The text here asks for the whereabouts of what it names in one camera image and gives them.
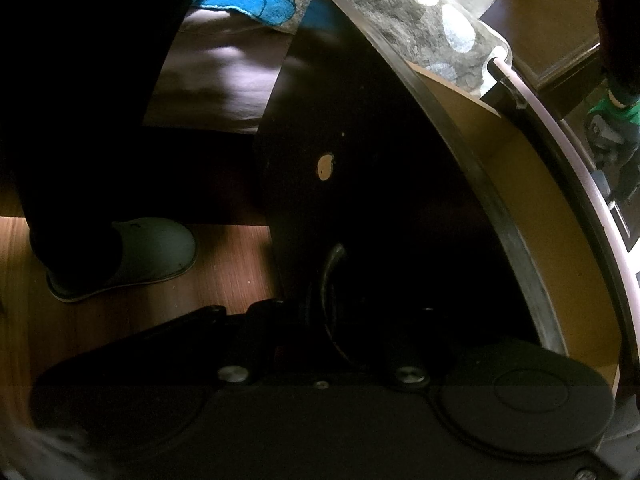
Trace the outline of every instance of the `leg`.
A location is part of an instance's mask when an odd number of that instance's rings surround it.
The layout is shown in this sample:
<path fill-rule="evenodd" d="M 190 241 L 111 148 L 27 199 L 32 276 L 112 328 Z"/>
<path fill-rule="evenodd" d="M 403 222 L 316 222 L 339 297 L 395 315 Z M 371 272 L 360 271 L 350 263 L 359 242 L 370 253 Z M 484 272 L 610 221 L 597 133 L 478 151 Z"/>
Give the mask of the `leg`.
<path fill-rule="evenodd" d="M 631 105 L 640 95 L 640 0 L 599 0 L 600 54 L 617 99 Z"/>
<path fill-rule="evenodd" d="M 636 150 L 631 160 L 620 168 L 620 180 L 614 191 L 616 200 L 628 202 L 640 187 L 640 150 Z"/>
<path fill-rule="evenodd" d="M 108 190 L 190 1 L 1 4 L 2 134 L 34 252 L 65 283 L 89 286 L 118 267 Z"/>

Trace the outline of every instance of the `gray slipper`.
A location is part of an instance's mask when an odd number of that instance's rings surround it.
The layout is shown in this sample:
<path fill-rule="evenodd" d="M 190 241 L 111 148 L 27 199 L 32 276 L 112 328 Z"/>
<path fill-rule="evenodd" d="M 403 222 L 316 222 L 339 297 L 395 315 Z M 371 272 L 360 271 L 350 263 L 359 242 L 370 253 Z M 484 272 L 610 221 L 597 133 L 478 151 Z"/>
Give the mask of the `gray slipper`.
<path fill-rule="evenodd" d="M 110 288 L 145 285 L 176 278 L 193 267 L 196 241 L 185 226 L 166 218 L 114 222 L 122 238 L 122 261 L 116 273 L 95 290 L 68 290 L 48 275 L 49 290 L 60 301 L 73 303 Z"/>

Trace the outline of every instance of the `wooden floor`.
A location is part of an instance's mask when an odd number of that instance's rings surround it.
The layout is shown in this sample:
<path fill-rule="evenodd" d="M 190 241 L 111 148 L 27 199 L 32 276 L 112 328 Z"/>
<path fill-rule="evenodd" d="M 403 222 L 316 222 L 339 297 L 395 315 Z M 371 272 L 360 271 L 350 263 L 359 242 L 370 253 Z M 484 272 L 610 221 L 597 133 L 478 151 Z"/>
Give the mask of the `wooden floor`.
<path fill-rule="evenodd" d="M 540 90 L 598 46 L 597 0 L 496 0 L 482 20 L 509 42 L 514 67 Z"/>
<path fill-rule="evenodd" d="M 24 218 L 0 217 L 0 393 L 18 420 L 30 422 L 33 380 L 64 359 L 203 306 L 236 314 L 278 295 L 267 227 L 190 227 L 198 257 L 185 275 L 65 304 L 47 290 Z"/>

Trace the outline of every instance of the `screw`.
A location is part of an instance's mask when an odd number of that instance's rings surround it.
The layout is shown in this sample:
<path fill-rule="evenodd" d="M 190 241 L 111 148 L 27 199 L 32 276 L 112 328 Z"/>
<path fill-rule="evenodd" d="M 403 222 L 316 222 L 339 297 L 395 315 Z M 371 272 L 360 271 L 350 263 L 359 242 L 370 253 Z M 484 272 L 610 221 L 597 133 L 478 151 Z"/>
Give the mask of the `screw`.
<path fill-rule="evenodd" d="M 402 384 L 417 384 L 423 382 L 427 374 L 415 366 L 403 366 L 396 370 L 396 377 Z"/>
<path fill-rule="evenodd" d="M 225 383 L 242 383 L 248 377 L 249 370 L 241 366 L 223 366 L 218 370 L 218 378 Z"/>
<path fill-rule="evenodd" d="M 598 480 L 598 475 L 591 469 L 580 469 L 580 471 L 575 474 L 574 480 Z"/>

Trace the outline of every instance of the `gray rug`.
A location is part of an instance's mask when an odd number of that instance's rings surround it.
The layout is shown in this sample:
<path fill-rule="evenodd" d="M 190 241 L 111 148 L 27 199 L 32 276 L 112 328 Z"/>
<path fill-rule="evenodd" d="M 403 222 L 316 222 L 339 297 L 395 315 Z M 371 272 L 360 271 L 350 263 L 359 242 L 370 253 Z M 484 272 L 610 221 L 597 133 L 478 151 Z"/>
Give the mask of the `gray rug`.
<path fill-rule="evenodd" d="M 294 32 L 310 0 L 295 0 L 295 15 L 281 29 Z M 350 0 L 407 60 L 471 94 L 495 83 L 486 64 L 498 56 L 511 63 L 509 45 L 454 0 Z"/>

